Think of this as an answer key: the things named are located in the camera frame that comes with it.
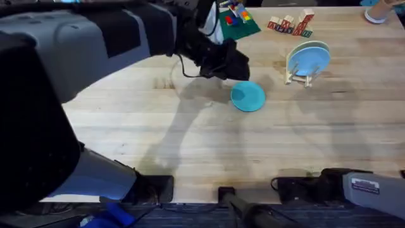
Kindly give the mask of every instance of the wood grain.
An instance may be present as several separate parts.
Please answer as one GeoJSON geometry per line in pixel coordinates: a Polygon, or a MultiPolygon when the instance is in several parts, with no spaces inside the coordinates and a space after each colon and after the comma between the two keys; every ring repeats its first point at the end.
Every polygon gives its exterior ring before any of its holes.
{"type": "MultiPolygon", "coordinates": [[[[262,32],[238,41],[266,104],[243,113],[230,102],[237,82],[186,79],[177,57],[153,57],[116,72],[64,105],[87,147],[144,174],[175,176],[176,202],[215,202],[235,186],[255,202],[277,202],[279,175],[325,167],[398,176],[405,167],[405,31],[397,16],[373,25],[365,8],[314,8],[308,39],[266,28],[302,8],[249,9],[262,32]],[[304,89],[284,85],[285,57],[309,40],[326,42],[329,67],[304,89]]],[[[186,61],[188,74],[197,68],[186,61]]],[[[58,196],[47,201],[95,201],[58,196]]]]}

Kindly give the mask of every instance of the label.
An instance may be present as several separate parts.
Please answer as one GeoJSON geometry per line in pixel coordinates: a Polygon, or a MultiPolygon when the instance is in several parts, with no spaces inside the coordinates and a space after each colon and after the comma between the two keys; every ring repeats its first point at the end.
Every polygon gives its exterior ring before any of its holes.
{"type": "Polygon", "coordinates": [[[380,184],[375,181],[352,178],[352,188],[366,193],[380,194],[380,184]]]}

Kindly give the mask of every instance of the blue plate in rack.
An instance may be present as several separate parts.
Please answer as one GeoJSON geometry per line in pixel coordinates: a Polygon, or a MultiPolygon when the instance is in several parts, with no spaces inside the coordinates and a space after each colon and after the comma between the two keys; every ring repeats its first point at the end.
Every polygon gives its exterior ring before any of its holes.
{"type": "Polygon", "coordinates": [[[317,66],[316,71],[324,70],[330,61],[329,51],[322,47],[307,47],[293,54],[289,59],[289,71],[298,63],[298,76],[309,75],[317,66]]]}

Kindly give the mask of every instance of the gray device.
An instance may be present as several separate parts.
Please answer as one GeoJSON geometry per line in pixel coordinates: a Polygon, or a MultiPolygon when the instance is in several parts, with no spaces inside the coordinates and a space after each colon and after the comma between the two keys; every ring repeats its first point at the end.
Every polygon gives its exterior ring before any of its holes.
{"type": "Polygon", "coordinates": [[[405,219],[405,179],[352,172],[343,175],[347,200],[405,219]]]}

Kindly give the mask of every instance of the blue plate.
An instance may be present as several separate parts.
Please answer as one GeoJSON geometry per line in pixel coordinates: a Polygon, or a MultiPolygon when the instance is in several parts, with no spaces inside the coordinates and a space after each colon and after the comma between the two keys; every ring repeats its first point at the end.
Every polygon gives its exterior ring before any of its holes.
{"type": "Polygon", "coordinates": [[[309,75],[319,66],[317,73],[324,70],[330,61],[329,52],[322,47],[307,47],[293,54],[289,59],[289,70],[298,62],[298,76],[309,75]]]}
{"type": "Polygon", "coordinates": [[[242,111],[256,111],[265,104],[266,94],[254,82],[239,82],[230,91],[230,99],[242,111]]]}

